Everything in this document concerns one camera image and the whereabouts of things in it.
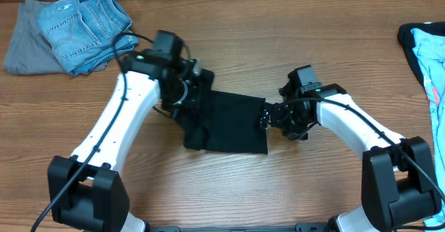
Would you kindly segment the black polo shirt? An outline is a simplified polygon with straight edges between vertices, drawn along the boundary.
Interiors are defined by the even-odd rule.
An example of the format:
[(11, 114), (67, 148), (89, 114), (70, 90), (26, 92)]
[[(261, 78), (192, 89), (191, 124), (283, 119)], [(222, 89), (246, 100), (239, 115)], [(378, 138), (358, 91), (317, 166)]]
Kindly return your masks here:
[(266, 100), (212, 90), (213, 79), (214, 73), (203, 69), (198, 84), (199, 108), (180, 110), (174, 116), (184, 130), (185, 148), (267, 154), (266, 130), (260, 126)]

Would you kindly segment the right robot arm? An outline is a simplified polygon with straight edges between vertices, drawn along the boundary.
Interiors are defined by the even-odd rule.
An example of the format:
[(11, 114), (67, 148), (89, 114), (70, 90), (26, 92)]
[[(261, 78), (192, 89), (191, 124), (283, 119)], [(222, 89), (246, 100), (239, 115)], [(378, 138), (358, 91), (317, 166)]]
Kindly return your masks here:
[(318, 124), (331, 130), (362, 162), (360, 207), (330, 219), (326, 231), (427, 231), (415, 222), (442, 209), (429, 144), (405, 138), (365, 113), (337, 84), (280, 89), (281, 103), (266, 103), (260, 119), (289, 140), (305, 140)]

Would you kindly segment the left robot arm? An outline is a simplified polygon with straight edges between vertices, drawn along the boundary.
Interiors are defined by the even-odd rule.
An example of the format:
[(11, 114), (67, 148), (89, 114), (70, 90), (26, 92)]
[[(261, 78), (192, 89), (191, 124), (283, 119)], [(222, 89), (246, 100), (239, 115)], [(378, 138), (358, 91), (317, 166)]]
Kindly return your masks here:
[(122, 170), (149, 112), (162, 103), (177, 114), (197, 107), (200, 59), (145, 49), (119, 61), (114, 92), (88, 137), (70, 157), (55, 156), (47, 170), (51, 216), (83, 231), (149, 231), (132, 215)]

